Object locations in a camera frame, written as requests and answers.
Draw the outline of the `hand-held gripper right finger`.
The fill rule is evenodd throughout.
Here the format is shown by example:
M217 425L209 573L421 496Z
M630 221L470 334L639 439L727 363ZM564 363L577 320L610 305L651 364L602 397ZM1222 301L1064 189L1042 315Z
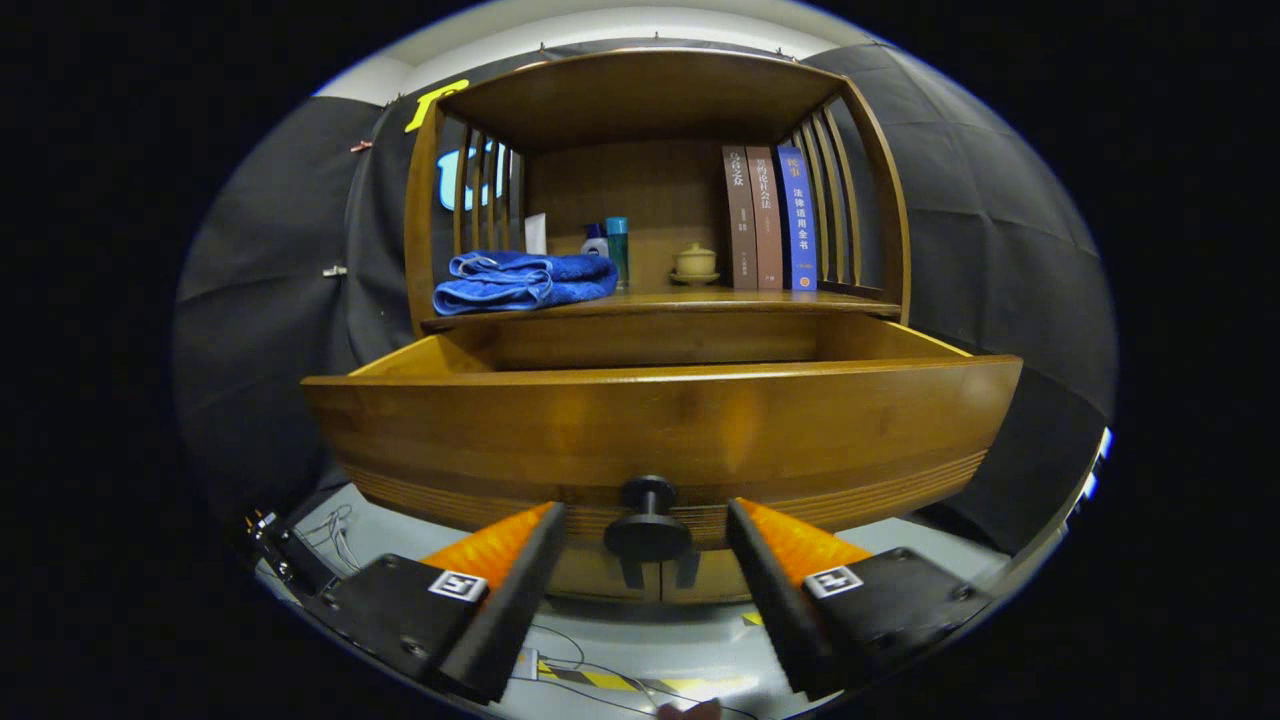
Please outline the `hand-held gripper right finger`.
M873 553L748 498L726 539L792 691L877 684L973 624L993 596L909 547Z

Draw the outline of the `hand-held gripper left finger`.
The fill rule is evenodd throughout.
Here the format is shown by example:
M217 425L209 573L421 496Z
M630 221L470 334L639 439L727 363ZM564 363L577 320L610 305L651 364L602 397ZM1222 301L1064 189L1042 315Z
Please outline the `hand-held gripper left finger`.
M410 682L497 702L563 551L567 515L564 503L544 502L428 559L384 553L303 607Z

